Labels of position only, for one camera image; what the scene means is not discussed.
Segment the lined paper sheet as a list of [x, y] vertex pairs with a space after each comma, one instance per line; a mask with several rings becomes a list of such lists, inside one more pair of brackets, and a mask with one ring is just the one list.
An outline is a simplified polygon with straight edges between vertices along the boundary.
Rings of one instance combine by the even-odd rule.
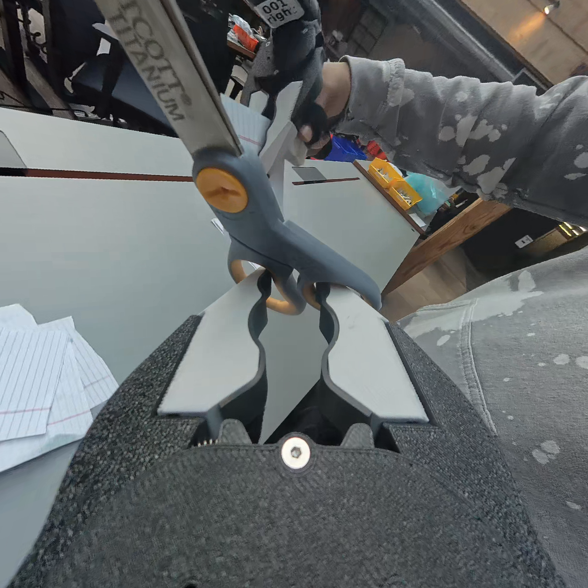
[[272, 121], [225, 94], [220, 95], [220, 100], [244, 151], [259, 155], [265, 145]]

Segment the black office chair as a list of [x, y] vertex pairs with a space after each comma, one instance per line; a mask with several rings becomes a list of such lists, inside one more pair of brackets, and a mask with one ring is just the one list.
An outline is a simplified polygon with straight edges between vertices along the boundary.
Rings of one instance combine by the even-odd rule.
[[99, 119], [115, 126], [177, 138], [156, 100], [119, 43], [87, 60], [71, 78], [77, 103], [94, 107]]

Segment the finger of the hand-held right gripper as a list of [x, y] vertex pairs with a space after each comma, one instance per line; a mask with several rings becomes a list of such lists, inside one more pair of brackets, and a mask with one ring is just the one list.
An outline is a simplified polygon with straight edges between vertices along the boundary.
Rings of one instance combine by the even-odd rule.
[[291, 82], [277, 95], [275, 114], [264, 143], [265, 159], [305, 158], [305, 143], [298, 137], [298, 129], [292, 121], [302, 85], [301, 81]]

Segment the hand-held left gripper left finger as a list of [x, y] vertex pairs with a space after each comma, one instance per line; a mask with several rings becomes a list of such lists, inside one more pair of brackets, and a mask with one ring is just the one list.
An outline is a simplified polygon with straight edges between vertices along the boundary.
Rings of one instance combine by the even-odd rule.
[[268, 323], [270, 294], [270, 273], [254, 271], [197, 316], [157, 405], [158, 416], [203, 419], [197, 442], [205, 434], [218, 438], [224, 421], [238, 420], [251, 442], [259, 442], [268, 397], [259, 339]]

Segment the yellow parts bin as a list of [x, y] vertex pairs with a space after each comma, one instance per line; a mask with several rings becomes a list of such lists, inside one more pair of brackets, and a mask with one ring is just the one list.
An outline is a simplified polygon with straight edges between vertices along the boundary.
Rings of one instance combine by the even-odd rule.
[[375, 158], [371, 161], [368, 169], [369, 175], [381, 188], [390, 190], [401, 186], [405, 179], [396, 168], [385, 159]]
[[404, 211], [413, 208], [422, 201], [422, 196], [404, 179], [391, 180], [387, 193]]

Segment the orange plastic crate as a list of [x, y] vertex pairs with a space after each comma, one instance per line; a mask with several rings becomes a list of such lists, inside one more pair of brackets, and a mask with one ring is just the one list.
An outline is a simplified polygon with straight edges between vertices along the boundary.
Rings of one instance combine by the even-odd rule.
[[232, 26], [232, 32], [235, 34], [239, 44], [251, 52], [255, 52], [259, 44], [259, 40], [252, 33], [248, 33], [246, 29], [243, 29], [238, 24]]

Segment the blue plastic bin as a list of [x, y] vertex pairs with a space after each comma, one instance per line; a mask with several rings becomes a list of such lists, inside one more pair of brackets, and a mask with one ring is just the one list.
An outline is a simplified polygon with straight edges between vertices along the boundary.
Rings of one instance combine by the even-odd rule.
[[356, 160], [368, 160], [368, 156], [356, 141], [343, 136], [331, 135], [330, 151], [323, 160], [353, 163]]

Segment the teal plastic bag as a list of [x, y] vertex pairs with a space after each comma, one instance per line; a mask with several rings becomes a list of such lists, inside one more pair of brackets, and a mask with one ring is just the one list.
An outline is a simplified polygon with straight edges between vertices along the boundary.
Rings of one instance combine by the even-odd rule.
[[441, 180], [419, 173], [409, 172], [405, 180], [421, 197], [416, 206], [423, 216], [434, 214], [455, 192]]

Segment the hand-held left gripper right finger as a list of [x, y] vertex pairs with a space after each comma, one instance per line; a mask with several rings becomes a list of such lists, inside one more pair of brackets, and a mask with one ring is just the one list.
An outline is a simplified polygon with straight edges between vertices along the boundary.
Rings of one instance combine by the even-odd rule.
[[321, 284], [319, 405], [342, 432], [355, 423], [378, 437], [386, 423], [429, 425], [429, 410], [390, 323], [350, 288]]

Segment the person's right hand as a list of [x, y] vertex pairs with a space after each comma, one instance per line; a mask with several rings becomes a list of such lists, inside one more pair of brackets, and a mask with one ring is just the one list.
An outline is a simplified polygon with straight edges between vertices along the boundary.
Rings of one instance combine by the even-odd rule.
[[306, 145], [309, 156], [314, 156], [330, 141], [330, 133], [345, 113], [350, 92], [349, 63], [326, 62], [319, 95], [313, 104], [305, 106], [296, 123], [298, 138]]

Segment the grey orange scissors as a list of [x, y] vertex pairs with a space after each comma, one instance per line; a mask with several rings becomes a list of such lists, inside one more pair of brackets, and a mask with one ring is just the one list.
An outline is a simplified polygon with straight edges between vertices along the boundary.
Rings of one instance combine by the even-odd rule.
[[[254, 166], [222, 105], [205, 62], [176, 1], [97, 1], [131, 64], [193, 158], [198, 191], [231, 236], [228, 265], [236, 283], [243, 261], [270, 273], [282, 299], [267, 298], [276, 312], [298, 315], [315, 286], [356, 291], [376, 310], [381, 297], [363, 270], [297, 224], [285, 220], [271, 185], [273, 166]], [[305, 158], [294, 161], [300, 165]]]

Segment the slanted wooden beam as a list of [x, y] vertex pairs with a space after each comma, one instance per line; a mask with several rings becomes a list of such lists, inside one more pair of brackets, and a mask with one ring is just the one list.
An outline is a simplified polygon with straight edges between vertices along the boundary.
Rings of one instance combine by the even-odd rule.
[[447, 224], [413, 247], [382, 291], [386, 297], [444, 254], [460, 246], [485, 227], [511, 211], [497, 202], [477, 199]]

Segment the person's grey hooded sweatshirt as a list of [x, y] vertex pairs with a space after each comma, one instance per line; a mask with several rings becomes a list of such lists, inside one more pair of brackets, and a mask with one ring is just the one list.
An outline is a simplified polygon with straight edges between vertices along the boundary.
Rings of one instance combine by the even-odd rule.
[[587, 587], [587, 248], [399, 326], [494, 434], [567, 587]]

